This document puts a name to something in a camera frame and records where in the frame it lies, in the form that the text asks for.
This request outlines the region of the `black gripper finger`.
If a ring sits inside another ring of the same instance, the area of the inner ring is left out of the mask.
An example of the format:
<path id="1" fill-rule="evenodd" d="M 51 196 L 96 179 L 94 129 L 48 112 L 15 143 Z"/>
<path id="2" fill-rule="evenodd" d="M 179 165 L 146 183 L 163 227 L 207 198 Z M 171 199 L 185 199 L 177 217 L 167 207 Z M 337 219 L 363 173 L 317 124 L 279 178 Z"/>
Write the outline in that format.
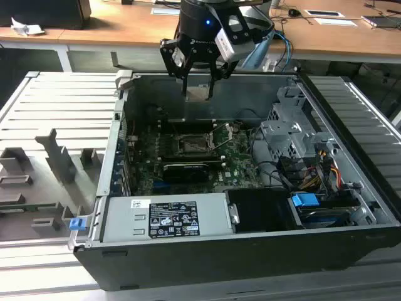
<path id="1" fill-rule="evenodd" d="M 184 61 L 179 66 L 176 64 L 173 56 L 176 50 L 179 50 L 184 55 Z M 180 38 L 173 40 L 162 39 L 160 41 L 160 54 L 164 61 L 167 73 L 170 77 L 175 77 L 182 80 L 182 95 L 187 94 L 187 78 L 192 68 L 192 57 L 191 53 L 185 54 L 182 50 L 187 50 L 186 47 L 182 46 Z"/>
<path id="2" fill-rule="evenodd" d="M 213 96 L 215 82 L 229 78 L 233 73 L 233 71 L 235 70 L 238 63 L 239 63 L 238 61 L 230 63 L 226 62 L 220 68 L 217 67 L 215 61 L 210 64 L 211 77 L 209 82 L 209 97 Z"/>

